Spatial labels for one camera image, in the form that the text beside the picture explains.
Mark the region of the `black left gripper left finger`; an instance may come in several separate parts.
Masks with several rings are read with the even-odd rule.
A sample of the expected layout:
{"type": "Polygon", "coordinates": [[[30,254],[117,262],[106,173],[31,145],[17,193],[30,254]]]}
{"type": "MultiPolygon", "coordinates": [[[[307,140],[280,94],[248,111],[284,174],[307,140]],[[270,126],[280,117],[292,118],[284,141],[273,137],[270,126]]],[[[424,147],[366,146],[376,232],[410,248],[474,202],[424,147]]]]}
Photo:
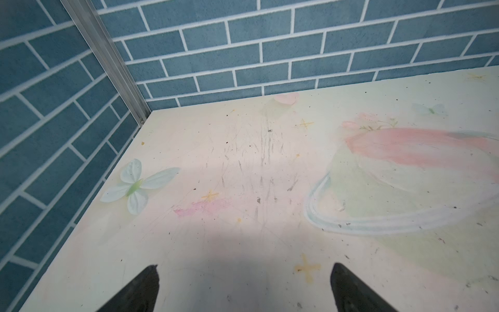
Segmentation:
{"type": "Polygon", "coordinates": [[[106,302],[98,312],[153,311],[159,293],[157,265],[147,266],[124,288],[106,302]]]}

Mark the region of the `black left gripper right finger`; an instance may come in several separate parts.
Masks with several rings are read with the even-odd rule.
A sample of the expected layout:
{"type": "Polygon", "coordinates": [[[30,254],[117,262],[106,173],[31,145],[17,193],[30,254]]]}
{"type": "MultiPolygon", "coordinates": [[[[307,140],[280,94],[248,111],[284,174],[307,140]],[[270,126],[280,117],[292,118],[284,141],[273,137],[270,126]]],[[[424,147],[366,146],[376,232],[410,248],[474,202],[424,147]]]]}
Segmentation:
{"type": "Polygon", "coordinates": [[[338,311],[397,312],[387,301],[341,263],[335,263],[330,276],[338,311]]]}

